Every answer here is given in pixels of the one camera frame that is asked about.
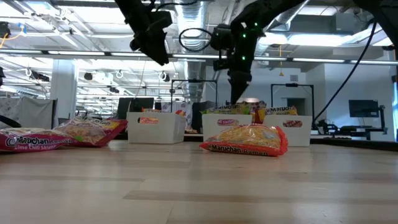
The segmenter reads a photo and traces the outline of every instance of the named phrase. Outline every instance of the snack bag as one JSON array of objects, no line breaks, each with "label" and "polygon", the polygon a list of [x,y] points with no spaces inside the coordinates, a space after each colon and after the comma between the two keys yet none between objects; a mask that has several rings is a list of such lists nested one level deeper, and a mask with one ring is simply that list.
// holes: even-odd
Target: snack bag
[{"label": "snack bag", "polygon": [[259,110],[259,109],[264,109],[264,108],[267,107],[267,104],[264,101],[260,101],[258,103],[243,102],[243,103],[238,103],[238,105],[246,105],[246,106],[249,107],[249,114],[251,114],[251,116],[252,116],[252,123],[256,123],[256,121],[257,121],[257,118],[256,118],[257,113],[256,113],[256,111]]},{"label": "snack bag", "polygon": [[201,112],[202,114],[250,114],[249,105],[228,105],[217,108],[209,108]]},{"label": "snack bag", "polygon": [[127,125],[126,120],[99,120],[94,118],[74,118],[59,127],[57,131],[70,134],[78,140],[72,146],[103,147],[114,139]]},{"label": "snack bag", "polygon": [[178,115],[182,116],[183,118],[185,118],[185,112],[183,110],[178,110],[175,112],[175,114],[178,114]]},{"label": "snack bag", "polygon": [[161,113],[162,111],[161,110],[155,110],[155,109],[145,109],[145,108],[143,108],[142,112],[144,112],[144,113]]},{"label": "snack bag", "polygon": [[229,128],[207,139],[201,148],[213,152],[227,152],[256,156],[281,156],[287,152],[288,141],[279,128],[260,124]]},{"label": "snack bag", "polygon": [[265,108],[257,110],[256,123],[262,124],[267,115],[297,115],[296,108],[293,107],[280,107],[280,108]]},{"label": "snack bag", "polygon": [[69,134],[42,128],[0,130],[0,151],[42,152],[77,142]]}]

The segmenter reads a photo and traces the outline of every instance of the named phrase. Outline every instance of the white plastic bin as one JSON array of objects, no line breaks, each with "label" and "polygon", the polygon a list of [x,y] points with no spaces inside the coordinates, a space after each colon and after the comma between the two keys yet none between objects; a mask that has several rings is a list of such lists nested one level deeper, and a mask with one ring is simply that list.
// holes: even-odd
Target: white plastic bin
[{"label": "white plastic bin", "polygon": [[311,138],[311,116],[267,115],[264,125],[268,127],[279,126],[289,140],[289,146],[309,147]]},{"label": "white plastic bin", "polygon": [[201,117],[203,123],[203,140],[213,137],[225,129],[236,125],[248,125],[252,122],[251,115],[233,114],[204,114]]},{"label": "white plastic bin", "polygon": [[129,112],[127,120],[129,143],[174,144],[184,141],[186,119],[181,115]]}]

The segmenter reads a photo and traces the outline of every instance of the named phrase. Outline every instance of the desk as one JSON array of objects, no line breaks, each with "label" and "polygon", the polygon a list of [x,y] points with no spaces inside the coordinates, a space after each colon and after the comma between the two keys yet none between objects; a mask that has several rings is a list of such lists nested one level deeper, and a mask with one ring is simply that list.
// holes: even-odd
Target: desk
[{"label": "desk", "polygon": [[198,145],[0,155],[1,223],[398,223],[396,152],[312,145],[272,158]]}]

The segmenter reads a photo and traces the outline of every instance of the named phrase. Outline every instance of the ductwork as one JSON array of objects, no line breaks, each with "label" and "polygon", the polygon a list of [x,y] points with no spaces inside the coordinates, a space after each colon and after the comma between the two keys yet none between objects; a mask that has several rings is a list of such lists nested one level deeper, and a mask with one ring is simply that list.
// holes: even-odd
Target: ductwork
[{"label": "ductwork", "polygon": [[305,0],[303,3],[293,7],[277,16],[267,27],[266,30],[273,31],[289,31],[290,22],[297,16],[297,14],[307,5],[310,0]]},{"label": "ductwork", "polygon": [[[191,3],[192,0],[175,0],[175,3]],[[175,7],[177,12],[177,25],[178,31],[181,32],[188,28],[202,28],[206,29],[206,12],[207,12],[207,2],[198,2],[196,4]],[[199,30],[189,30],[184,33],[185,37],[201,37],[203,35],[202,31]],[[184,46],[189,49],[198,50],[201,49],[206,42],[200,40],[183,40]],[[184,72],[186,79],[206,79],[206,69],[205,64],[201,62],[184,62]],[[185,95],[188,95],[191,101],[197,102],[201,99],[201,91],[203,90],[202,83],[188,83]]]},{"label": "ductwork", "polygon": [[[297,14],[307,5],[310,0],[305,0],[303,3],[299,4],[296,7],[293,7],[277,16],[264,30],[273,30],[273,31],[289,31],[290,30],[290,22],[294,19]],[[256,51],[254,53],[255,56],[261,56],[268,48],[269,45],[262,44],[260,41],[257,43]]]}]

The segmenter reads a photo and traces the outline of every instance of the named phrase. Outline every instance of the white wall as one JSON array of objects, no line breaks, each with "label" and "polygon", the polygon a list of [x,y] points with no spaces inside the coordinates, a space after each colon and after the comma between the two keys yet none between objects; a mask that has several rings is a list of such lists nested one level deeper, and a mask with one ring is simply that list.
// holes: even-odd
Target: white wall
[{"label": "white wall", "polygon": [[[291,83],[290,75],[298,75],[299,84],[305,84],[305,73],[302,73],[299,68],[284,68],[284,76],[281,77],[280,69],[276,68],[272,71],[264,68],[252,69],[252,82],[242,97],[258,98],[271,106],[271,84],[286,84]],[[213,68],[206,68],[206,78],[211,79],[213,76]],[[308,92],[311,90],[308,88],[306,91],[299,88],[287,88],[285,86],[274,87],[274,106],[287,106],[286,98],[307,98]],[[223,71],[218,80],[218,101],[219,105],[224,105],[225,101],[231,99],[231,85],[228,83],[228,76],[226,71]],[[205,92],[203,93],[203,100],[215,101],[215,91],[206,86]]]},{"label": "white wall", "polygon": [[[323,107],[326,105],[326,82],[325,82],[325,65],[321,64],[309,72],[306,73],[306,81],[309,85],[314,85],[314,109],[316,116]],[[311,95],[308,95],[306,101],[306,111],[312,110],[312,102],[311,102]],[[326,112],[324,112],[321,118],[326,118]]]},{"label": "white wall", "polygon": [[[385,55],[378,60],[388,60]],[[353,65],[319,65],[307,72],[307,83],[315,85],[315,114],[326,105],[336,90],[344,82]],[[338,127],[347,125],[369,125],[380,127],[379,118],[350,118],[348,100],[377,100],[379,105],[384,105],[386,127],[389,128],[388,135],[382,133],[372,133],[372,140],[393,141],[394,125],[392,115],[393,84],[391,82],[391,72],[393,68],[389,66],[360,65],[354,72],[345,87],[332,101],[326,113],[320,118],[329,119]]]}]

